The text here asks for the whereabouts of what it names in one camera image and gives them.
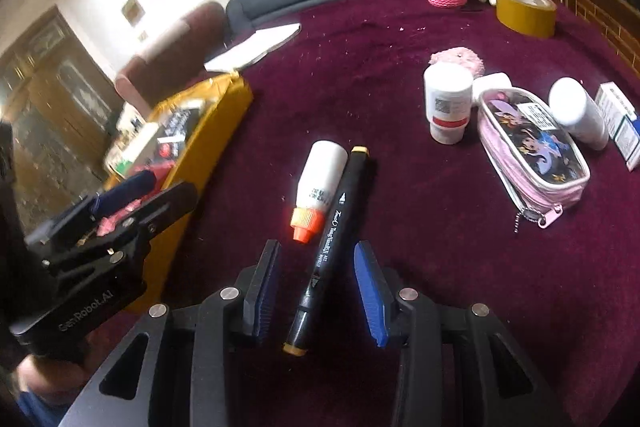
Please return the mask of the person's left hand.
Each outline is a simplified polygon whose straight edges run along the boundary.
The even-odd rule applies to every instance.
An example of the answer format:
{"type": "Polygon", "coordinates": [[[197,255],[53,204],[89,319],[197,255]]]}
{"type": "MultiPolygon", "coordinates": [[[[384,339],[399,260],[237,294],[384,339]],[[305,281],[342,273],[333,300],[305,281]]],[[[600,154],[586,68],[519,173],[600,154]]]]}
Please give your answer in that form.
{"type": "Polygon", "coordinates": [[[15,369],[15,375],[21,390],[31,391],[51,405],[72,403],[91,378],[91,372],[85,366],[38,359],[33,355],[21,361],[15,369]]]}

